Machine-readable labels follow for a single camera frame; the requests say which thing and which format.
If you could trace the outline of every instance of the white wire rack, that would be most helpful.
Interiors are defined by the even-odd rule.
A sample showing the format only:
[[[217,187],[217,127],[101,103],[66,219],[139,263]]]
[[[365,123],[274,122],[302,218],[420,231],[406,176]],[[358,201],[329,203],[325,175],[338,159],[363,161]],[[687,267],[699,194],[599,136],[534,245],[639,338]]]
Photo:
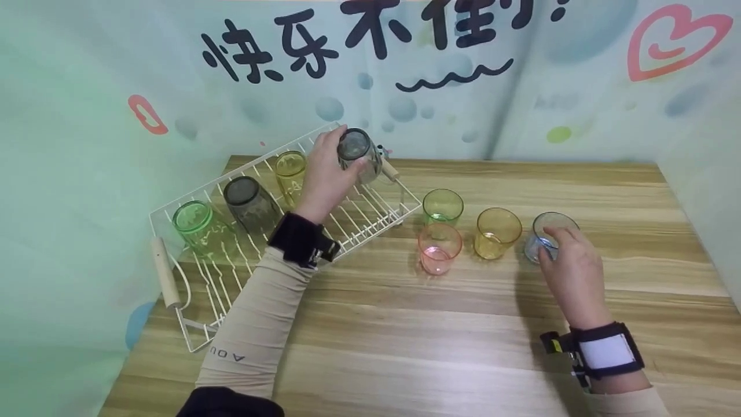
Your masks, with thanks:
[[[308,154],[320,133],[336,127],[336,123],[322,126],[229,171],[150,214],[155,237],[153,254],[165,305],[174,310],[190,352],[196,352],[211,342],[267,245],[268,236],[263,234],[256,238],[242,232],[238,223],[229,215],[223,198],[225,185],[233,178],[251,176],[270,192],[279,203],[281,211],[290,209],[285,204],[273,173],[274,160],[286,151]],[[211,204],[222,213],[223,218],[233,221],[233,227],[238,231],[235,238],[237,251],[226,250],[222,243],[224,257],[219,256],[217,260],[198,256],[187,247],[173,227],[172,216],[178,207],[193,200]],[[340,242],[341,249],[335,261],[390,227],[401,224],[421,205],[419,199],[398,178],[388,175],[379,176],[369,185],[354,186],[343,203],[325,221],[327,234]],[[326,262],[320,263],[319,268],[323,269],[327,265]]]

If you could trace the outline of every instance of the transparent cup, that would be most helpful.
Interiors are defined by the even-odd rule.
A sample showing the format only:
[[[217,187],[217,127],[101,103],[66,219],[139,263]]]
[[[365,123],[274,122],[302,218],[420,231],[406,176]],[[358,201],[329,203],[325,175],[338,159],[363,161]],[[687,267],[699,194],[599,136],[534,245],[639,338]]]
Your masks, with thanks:
[[[224,200],[237,223],[253,237],[270,235],[282,216],[273,196],[252,177],[231,180],[224,187]]]
[[[234,229],[202,201],[180,206],[173,215],[173,225],[186,244],[202,257],[224,259],[236,249]]]
[[[491,207],[482,211],[476,221],[473,250],[486,260],[501,257],[522,235],[519,218],[505,208]]]
[[[460,233],[444,223],[432,223],[422,230],[417,239],[419,262],[431,275],[442,275],[450,270],[461,252],[463,239]]]
[[[275,164],[278,187],[286,203],[295,208],[301,197],[306,173],[306,157],[299,151],[286,151],[278,155]]]
[[[337,157],[342,169],[347,169],[350,164],[360,158],[368,159],[368,164],[358,177],[361,184],[372,183],[381,174],[383,168],[383,159],[378,149],[368,134],[358,128],[347,129],[339,139]]]
[[[535,217],[533,228],[528,239],[525,241],[524,248],[525,257],[535,264],[540,264],[538,261],[538,249],[540,246],[545,247],[552,260],[556,260],[556,257],[558,257],[558,242],[556,242],[553,236],[545,233],[543,230],[544,227],[578,229],[579,225],[571,217],[556,211],[547,211]]]
[[[446,188],[432,190],[422,200],[425,224],[446,223],[455,226],[463,214],[463,199]]]

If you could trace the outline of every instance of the heart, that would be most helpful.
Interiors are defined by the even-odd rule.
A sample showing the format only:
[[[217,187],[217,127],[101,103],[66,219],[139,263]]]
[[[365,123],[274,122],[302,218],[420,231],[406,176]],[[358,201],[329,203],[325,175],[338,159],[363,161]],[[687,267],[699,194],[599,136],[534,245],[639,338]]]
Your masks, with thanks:
[[[654,22],[663,17],[671,17],[674,19],[674,28],[671,30],[671,35],[669,36],[669,39],[672,41],[681,39],[690,33],[693,33],[695,30],[702,29],[703,27],[712,27],[715,29],[715,36],[713,36],[713,38],[696,53],[693,53],[684,59],[651,70],[642,70],[639,58],[643,35]],[[703,16],[697,20],[692,20],[692,10],[684,4],[670,4],[656,10],[638,24],[638,27],[636,27],[636,30],[633,32],[633,36],[631,36],[631,41],[628,45],[628,76],[631,81],[634,82],[644,81],[692,65],[723,40],[725,35],[727,35],[731,30],[733,23],[734,20],[732,17],[723,14],[712,14]],[[660,50],[659,45],[656,43],[653,43],[648,49],[648,55],[654,59],[674,58],[682,52],[684,52],[683,47],[670,51]]]
[[[139,119],[139,122],[144,126],[150,133],[152,134],[166,134],[167,133],[167,126],[162,122],[162,119],[159,118],[159,115],[156,111],[154,111],[154,108],[151,104],[145,99],[143,96],[140,96],[138,94],[134,94],[131,97],[129,97],[128,100],[129,107],[131,108],[131,111],[134,112],[136,115],[136,118]],[[156,125],[152,125],[149,123],[149,120],[147,119],[147,116],[142,113],[142,110],[147,112],[147,114],[157,123]]]

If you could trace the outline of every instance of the beige sleeve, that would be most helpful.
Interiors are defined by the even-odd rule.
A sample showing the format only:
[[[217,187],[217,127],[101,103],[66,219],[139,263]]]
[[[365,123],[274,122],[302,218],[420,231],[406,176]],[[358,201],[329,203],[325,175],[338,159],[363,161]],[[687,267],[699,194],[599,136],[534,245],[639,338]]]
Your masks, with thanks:
[[[665,417],[669,412],[656,388],[625,394],[586,394],[589,406],[599,417]]]
[[[283,252],[268,247],[211,342],[196,386],[270,398],[296,310],[314,272],[283,261]]]

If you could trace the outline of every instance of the wrist strap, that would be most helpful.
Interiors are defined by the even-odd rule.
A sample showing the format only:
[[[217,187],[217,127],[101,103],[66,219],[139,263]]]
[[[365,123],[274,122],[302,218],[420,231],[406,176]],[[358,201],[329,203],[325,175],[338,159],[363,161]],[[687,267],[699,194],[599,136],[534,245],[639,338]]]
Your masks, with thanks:
[[[586,377],[602,379],[645,367],[624,323],[613,322],[589,330],[571,328],[565,335],[548,332],[540,335],[540,339],[547,353],[564,352],[571,356],[574,375],[584,388],[589,386]]]
[[[283,259],[302,268],[316,268],[319,259],[332,262],[340,245],[324,236],[324,226],[286,212],[273,230],[268,245],[283,251]]]

